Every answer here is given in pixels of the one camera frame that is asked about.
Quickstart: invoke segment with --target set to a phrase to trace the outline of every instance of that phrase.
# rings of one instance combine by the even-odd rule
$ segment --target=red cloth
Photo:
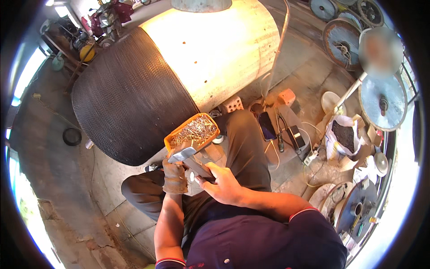
[[[92,14],[90,16],[91,19],[91,31],[92,34],[97,36],[97,37],[101,37],[101,35],[103,34],[103,30],[100,27],[100,19],[98,18],[98,14],[97,12],[95,12],[94,14]]]
[[[87,30],[87,31],[91,30],[91,28],[88,25],[88,21],[86,20],[86,18],[84,16],[81,17],[81,21],[82,21],[82,25],[84,26],[85,30]]]
[[[112,0],[115,12],[118,14],[121,23],[129,22],[132,20],[130,17],[134,13],[131,5],[118,2],[119,0]]]

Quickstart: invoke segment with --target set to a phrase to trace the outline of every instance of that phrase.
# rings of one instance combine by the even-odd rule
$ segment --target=phone screen
[[[267,112],[263,112],[258,115],[258,124],[260,124],[263,137],[266,141],[276,139],[275,129],[273,128],[272,122],[270,121],[270,117]]]

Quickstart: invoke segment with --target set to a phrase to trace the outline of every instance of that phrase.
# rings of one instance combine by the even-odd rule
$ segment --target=man
[[[157,221],[156,268],[344,268],[346,248],[321,213],[301,197],[271,192],[252,113],[215,121],[229,141],[227,168],[207,164],[216,184],[198,178],[204,191],[193,197],[165,193],[170,168],[166,178],[155,170],[122,184],[127,200]]]

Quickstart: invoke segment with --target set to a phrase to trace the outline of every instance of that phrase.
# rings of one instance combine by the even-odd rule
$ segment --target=man's arm
[[[184,255],[181,249],[183,235],[182,194],[166,193],[154,234],[157,261],[164,258],[183,260]]]
[[[256,209],[280,222],[286,222],[290,216],[312,206],[297,195],[258,192],[242,187],[229,168],[221,168],[214,163],[208,163],[206,166],[216,178],[215,184],[200,177],[197,177],[197,181],[203,190],[222,204]]]

